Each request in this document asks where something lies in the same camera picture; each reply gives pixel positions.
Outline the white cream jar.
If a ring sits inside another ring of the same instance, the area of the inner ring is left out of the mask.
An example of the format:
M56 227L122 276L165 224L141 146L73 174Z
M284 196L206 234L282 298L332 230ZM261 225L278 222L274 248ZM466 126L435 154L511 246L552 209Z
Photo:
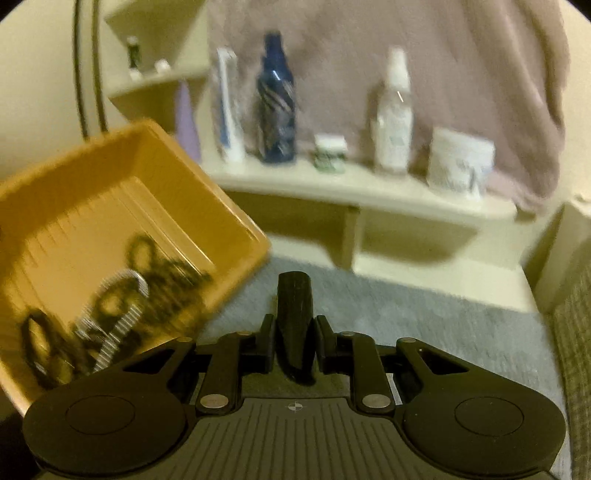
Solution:
M444 127L433 130L428 185L441 192L480 199L495 165L492 140Z

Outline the dark blue spray bottle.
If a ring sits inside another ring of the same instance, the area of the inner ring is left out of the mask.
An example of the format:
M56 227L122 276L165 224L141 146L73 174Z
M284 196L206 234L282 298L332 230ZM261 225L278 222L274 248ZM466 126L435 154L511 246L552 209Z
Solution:
M283 50L279 31L264 36L262 70L256 81L259 95L259 150L263 162L294 161L297 145L294 75Z

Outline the orange plastic tray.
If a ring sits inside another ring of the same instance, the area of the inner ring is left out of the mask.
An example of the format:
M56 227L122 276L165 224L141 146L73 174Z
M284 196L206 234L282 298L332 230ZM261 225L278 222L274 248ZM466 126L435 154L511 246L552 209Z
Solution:
M126 265L138 234L211 279L211 317L266 261L270 240L155 122L140 121L1 185L1 387L25 413L41 396L20 325L40 309L71 324Z

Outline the cream wooden shelf unit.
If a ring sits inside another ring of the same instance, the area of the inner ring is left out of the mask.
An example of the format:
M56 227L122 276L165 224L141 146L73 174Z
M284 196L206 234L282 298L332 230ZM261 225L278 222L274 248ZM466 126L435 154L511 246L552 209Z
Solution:
M423 179L380 175L362 163L340 174L318 171L307 157L283 166L253 156L226 164L211 118L204 2L103 1L97 30L107 124L148 118L173 132L174 97L185 80L205 172L266 231L277 255L381 277L517 268L502 244L517 209L496 196L438 193ZM128 36L139 42L137 81L128 73ZM158 59L171 71L157 74Z

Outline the clear white spray bottle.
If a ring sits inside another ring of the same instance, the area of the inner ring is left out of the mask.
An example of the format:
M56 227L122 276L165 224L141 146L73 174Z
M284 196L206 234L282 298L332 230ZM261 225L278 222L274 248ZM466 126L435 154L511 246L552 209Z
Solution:
M374 125L375 161L391 174L408 171L414 131L411 78L407 53L402 47L389 51L384 87Z

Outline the lilac tube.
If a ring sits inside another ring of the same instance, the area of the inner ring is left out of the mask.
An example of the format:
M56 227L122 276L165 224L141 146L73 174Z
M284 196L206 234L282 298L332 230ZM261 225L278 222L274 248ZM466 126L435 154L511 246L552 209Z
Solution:
M190 158L199 162L201 160L200 141L197 125L193 118L190 90L185 80L180 80L174 100L175 137L177 143Z

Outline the small green white jar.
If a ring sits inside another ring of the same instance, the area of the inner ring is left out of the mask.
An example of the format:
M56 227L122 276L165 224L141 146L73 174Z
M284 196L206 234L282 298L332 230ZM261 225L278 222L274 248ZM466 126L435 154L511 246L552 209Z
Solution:
M314 160L315 169L325 173L340 174L345 172L345 161L348 155L348 143L342 135L315 135Z

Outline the white blue tube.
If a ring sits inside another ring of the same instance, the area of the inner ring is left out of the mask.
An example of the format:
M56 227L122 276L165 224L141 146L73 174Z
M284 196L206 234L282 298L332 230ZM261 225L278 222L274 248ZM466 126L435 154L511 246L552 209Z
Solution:
M240 113L238 57L228 47L217 48L217 79L219 98L219 141L225 162L245 161L242 113Z

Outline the mauve hanging towel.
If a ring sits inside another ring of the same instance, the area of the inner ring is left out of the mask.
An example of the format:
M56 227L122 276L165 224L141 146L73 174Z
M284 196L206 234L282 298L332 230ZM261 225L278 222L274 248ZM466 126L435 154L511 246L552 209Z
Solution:
M392 91L414 115L409 167L426 167L438 127L490 140L487 188L542 210L560 176L569 47L555 1L211 1L211 50L238 57L245 145L260 146L264 38L279 34L294 74L297 146L346 137L368 160L378 103Z

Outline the upright black white stick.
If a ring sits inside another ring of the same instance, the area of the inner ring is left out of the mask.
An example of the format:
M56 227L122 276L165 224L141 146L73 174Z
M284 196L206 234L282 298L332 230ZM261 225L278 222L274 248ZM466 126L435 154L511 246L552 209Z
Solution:
M140 71L141 55L138 39L135 36L128 36L126 38L127 58L128 58L128 73L133 81L142 78Z

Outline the grey fabric mat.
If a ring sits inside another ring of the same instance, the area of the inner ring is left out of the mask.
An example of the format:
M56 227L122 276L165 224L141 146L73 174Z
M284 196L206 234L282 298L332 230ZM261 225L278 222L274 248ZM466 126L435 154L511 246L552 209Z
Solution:
M414 337L565 405L553 340L540 315L280 257L245 283L198 333L198 342L259 329L263 316L276 310L277 280L288 271L311 277L315 313L335 331L365 333L383 345Z

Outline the checked grey cushion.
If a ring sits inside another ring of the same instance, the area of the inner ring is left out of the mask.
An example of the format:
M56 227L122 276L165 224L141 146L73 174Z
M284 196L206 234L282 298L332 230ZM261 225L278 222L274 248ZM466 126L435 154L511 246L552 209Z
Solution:
M572 478L590 478L590 269L553 312L571 443Z

